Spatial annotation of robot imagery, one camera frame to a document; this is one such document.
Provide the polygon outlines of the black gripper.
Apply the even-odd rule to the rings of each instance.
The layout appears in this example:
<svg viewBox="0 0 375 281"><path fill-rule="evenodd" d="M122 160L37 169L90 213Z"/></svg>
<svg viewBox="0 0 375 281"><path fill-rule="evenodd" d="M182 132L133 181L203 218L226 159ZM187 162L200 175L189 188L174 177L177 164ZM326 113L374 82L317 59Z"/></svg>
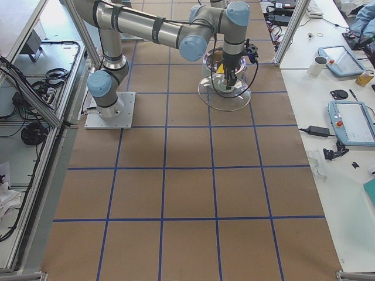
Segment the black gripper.
<svg viewBox="0 0 375 281"><path fill-rule="evenodd" d="M240 65L241 58L241 54L228 54L226 52L222 54L226 90L230 90L236 83L236 68Z"/></svg>

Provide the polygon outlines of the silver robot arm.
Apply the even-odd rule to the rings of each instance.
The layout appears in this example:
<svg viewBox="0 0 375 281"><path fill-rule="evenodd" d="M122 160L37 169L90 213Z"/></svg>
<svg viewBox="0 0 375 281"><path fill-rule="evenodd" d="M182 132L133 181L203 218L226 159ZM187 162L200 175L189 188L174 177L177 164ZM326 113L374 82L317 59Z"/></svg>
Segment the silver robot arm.
<svg viewBox="0 0 375 281"><path fill-rule="evenodd" d="M230 0L210 0L210 6L214 8L226 9Z"/></svg>
<svg viewBox="0 0 375 281"><path fill-rule="evenodd" d="M187 22L151 15L121 2L65 1L64 4L77 24L87 22L100 34L103 58L88 82L98 108L114 106L115 83L120 83L128 74L129 65L121 46L123 33L178 49L187 61L199 60L206 54L210 39L222 34L223 72L202 78L198 94L208 107L219 111L240 110L250 102L250 86L236 74L242 57L248 55L246 34L250 7L247 3L194 6Z"/></svg>

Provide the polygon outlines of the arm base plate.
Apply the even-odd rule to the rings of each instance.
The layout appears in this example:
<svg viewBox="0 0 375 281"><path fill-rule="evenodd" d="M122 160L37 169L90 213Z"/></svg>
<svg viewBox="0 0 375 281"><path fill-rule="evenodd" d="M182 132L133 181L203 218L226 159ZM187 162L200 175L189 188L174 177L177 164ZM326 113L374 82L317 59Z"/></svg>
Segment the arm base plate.
<svg viewBox="0 0 375 281"><path fill-rule="evenodd" d="M91 98L85 123L86 129L131 129L136 92L117 91L117 102L108 108L98 107Z"/></svg>

